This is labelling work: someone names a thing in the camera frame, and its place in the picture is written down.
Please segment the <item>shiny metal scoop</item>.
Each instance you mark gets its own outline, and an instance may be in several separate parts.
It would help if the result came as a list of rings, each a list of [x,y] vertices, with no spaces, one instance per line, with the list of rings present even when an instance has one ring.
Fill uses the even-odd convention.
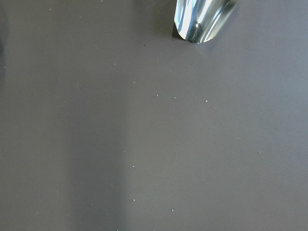
[[[190,43],[212,40],[237,4],[237,0],[178,0],[174,15],[178,35]]]

